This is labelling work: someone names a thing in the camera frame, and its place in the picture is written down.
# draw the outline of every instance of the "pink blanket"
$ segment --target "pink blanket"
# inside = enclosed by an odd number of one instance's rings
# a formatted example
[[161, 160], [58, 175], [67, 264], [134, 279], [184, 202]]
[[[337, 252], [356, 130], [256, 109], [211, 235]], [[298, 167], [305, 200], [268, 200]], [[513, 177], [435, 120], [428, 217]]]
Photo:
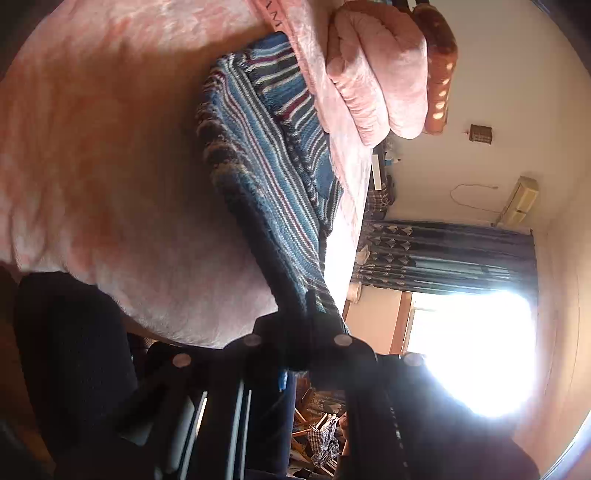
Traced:
[[[324, 68], [337, 5], [281, 5], [345, 189], [326, 259], [342, 304], [369, 150]], [[0, 260], [68, 271], [152, 332], [198, 345], [222, 346], [273, 311], [190, 131], [211, 63], [270, 31], [245, 0], [64, 0], [0, 84]]]
[[330, 78], [353, 116], [365, 145], [390, 129], [415, 138], [427, 115], [427, 43], [406, 13], [367, 0], [348, 2], [329, 31]]

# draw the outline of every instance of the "bed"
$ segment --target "bed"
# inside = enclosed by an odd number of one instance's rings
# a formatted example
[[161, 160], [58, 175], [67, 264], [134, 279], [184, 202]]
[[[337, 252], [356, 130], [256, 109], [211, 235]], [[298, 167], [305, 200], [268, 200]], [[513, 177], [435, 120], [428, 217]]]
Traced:
[[249, 332], [274, 301], [192, 161], [191, 116], [212, 62], [285, 28], [343, 187], [325, 270], [342, 308], [371, 149], [326, 75], [341, 3], [64, 0], [0, 84], [0, 260], [97, 284], [154, 336], [220, 347]]

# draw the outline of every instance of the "plaid fabric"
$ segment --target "plaid fabric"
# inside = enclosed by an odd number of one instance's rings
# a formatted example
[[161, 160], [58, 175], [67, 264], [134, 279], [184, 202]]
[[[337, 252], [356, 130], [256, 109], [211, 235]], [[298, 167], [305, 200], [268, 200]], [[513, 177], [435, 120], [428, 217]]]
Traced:
[[335, 438], [336, 425], [338, 418], [334, 417], [327, 427], [318, 430], [312, 426], [306, 433], [306, 438], [312, 448], [312, 464], [316, 467], [326, 465], [329, 460], [337, 458], [339, 455], [339, 441]]
[[382, 182], [382, 190], [368, 190], [368, 198], [365, 201], [365, 209], [369, 212], [387, 211], [389, 205], [388, 188]]
[[338, 314], [323, 275], [342, 189], [327, 134], [283, 33], [222, 57], [204, 85], [196, 134], [212, 181], [242, 228], [278, 307]]

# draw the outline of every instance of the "bright sunlight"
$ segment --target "bright sunlight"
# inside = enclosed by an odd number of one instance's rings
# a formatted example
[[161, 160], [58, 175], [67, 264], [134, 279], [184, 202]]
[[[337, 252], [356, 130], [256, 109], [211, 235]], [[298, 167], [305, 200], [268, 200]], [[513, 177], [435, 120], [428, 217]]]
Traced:
[[510, 292], [415, 296], [408, 351], [423, 353], [433, 375], [475, 413], [498, 417], [518, 409], [534, 380], [528, 302]]

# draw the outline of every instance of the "curtain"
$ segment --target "curtain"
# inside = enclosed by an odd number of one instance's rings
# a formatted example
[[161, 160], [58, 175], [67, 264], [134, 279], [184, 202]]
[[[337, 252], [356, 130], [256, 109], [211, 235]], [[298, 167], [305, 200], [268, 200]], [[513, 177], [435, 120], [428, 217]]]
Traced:
[[534, 238], [452, 223], [365, 220], [353, 280], [436, 294], [510, 290], [535, 302]]

